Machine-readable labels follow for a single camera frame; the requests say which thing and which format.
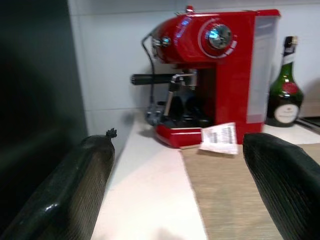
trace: receipt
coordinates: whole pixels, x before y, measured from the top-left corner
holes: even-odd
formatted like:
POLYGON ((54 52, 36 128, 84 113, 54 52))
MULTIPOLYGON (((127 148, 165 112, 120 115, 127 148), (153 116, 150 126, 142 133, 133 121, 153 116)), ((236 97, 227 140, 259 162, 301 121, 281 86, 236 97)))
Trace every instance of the receipt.
POLYGON ((238 154, 234 122, 203 128, 201 135, 200 149, 222 154, 238 154))

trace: woven placemat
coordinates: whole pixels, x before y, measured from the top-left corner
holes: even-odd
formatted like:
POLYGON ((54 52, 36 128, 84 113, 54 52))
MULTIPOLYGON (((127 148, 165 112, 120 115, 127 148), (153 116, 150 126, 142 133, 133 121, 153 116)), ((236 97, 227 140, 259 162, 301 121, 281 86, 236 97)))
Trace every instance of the woven placemat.
MULTIPOLYGON (((238 147, 238 155, 181 150, 208 239, 282 240, 238 147)), ((320 143, 300 147, 320 163, 320 143)))

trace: red espresso machine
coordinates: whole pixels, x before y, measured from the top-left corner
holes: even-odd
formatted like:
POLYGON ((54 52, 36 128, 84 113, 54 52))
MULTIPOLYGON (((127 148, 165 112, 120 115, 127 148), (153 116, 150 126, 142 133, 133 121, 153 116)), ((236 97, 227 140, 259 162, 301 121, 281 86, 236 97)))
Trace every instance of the red espresso machine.
POLYGON ((134 74, 131 82, 151 85, 145 119, 157 138, 174 148, 196 145, 202 128, 230 122, 238 144, 245 133, 261 132, 279 17, 276 9, 197 13, 187 6, 150 32, 142 46, 152 74, 134 74), (144 45, 149 37, 153 56, 180 73, 155 74, 144 45), (154 85, 163 83, 166 101, 155 102, 154 85))

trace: kitchen counter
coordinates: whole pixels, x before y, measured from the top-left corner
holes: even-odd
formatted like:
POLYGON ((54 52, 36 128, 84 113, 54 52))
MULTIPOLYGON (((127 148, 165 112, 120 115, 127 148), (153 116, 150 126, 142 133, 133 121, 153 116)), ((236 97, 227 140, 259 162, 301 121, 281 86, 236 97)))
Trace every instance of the kitchen counter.
MULTIPOLYGON (((265 125, 263 131, 293 144, 320 143, 320 135, 299 125, 265 125)), ((207 239, 179 150, 164 146, 153 135, 153 128, 137 112, 92 240, 207 239)))

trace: bottle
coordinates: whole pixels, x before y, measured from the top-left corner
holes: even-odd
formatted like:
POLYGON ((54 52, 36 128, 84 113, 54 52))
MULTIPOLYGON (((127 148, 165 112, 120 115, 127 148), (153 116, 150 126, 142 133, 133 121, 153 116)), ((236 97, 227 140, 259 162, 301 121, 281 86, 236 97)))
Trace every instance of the bottle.
POLYGON ((266 113, 267 125, 291 127, 297 119, 304 95, 295 83, 293 65, 298 44, 296 36, 287 36, 284 41, 282 67, 269 91, 266 113))

